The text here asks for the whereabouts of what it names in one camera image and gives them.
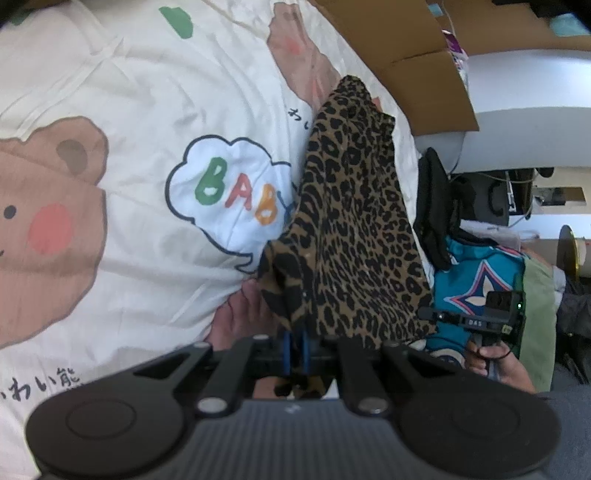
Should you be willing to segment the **person right hand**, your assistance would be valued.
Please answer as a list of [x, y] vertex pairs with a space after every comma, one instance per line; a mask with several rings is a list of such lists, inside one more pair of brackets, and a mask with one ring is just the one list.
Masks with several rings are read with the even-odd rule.
[[504, 342], [479, 347], [473, 341], [469, 341], [467, 348], [468, 370], [487, 377], [490, 368], [494, 367], [499, 382], [530, 394], [537, 393], [526, 368]]

